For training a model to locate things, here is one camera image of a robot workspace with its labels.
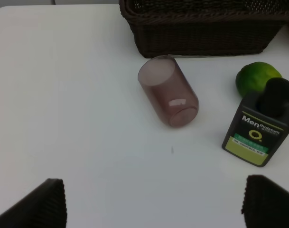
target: green lime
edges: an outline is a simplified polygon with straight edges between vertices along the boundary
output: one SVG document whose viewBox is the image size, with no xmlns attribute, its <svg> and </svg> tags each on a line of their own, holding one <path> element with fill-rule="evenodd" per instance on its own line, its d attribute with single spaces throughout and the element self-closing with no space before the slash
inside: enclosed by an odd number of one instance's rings
<svg viewBox="0 0 289 228">
<path fill-rule="evenodd" d="M 269 79 L 282 77 L 270 64 L 256 62 L 246 65 L 236 77 L 238 92 L 244 97 L 249 91 L 262 92 Z"/>
</svg>

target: bottle label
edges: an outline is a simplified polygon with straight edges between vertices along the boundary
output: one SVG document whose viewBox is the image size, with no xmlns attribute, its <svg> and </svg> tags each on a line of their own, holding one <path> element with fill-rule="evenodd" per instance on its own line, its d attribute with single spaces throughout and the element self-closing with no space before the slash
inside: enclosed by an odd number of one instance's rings
<svg viewBox="0 0 289 228">
<path fill-rule="evenodd" d="M 283 131 L 282 128 L 242 112 L 225 148 L 244 160 L 262 165 Z"/>
</svg>

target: white table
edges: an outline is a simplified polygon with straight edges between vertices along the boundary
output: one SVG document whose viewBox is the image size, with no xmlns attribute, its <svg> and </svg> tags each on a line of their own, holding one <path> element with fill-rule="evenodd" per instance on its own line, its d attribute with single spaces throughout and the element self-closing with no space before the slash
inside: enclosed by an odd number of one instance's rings
<svg viewBox="0 0 289 228">
<path fill-rule="evenodd" d="M 289 79 L 287 29 L 260 55 L 177 59 L 200 101 L 181 129 L 142 91 L 146 61 L 118 5 L 0 9 L 0 213 L 62 178 L 68 228 L 243 228 L 248 175 L 289 190 L 289 136 L 264 168 L 221 148 L 238 71 L 264 61 Z"/>
</svg>

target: black bottle cap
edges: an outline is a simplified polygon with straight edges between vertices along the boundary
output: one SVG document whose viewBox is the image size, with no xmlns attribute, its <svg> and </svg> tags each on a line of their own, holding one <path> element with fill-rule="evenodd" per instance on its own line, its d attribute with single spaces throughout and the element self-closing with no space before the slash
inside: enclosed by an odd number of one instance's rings
<svg viewBox="0 0 289 228">
<path fill-rule="evenodd" d="M 258 100 L 258 110 L 269 117 L 282 115 L 289 105 L 289 81 L 270 79 Z"/>
</svg>

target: brown wicker basket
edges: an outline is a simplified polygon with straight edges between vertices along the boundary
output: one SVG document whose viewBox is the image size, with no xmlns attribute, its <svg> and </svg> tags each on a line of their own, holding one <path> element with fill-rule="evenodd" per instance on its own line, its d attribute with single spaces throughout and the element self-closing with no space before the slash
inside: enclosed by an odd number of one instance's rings
<svg viewBox="0 0 289 228">
<path fill-rule="evenodd" d="M 146 58 L 261 53 L 289 21 L 289 0 L 120 0 Z"/>
</svg>

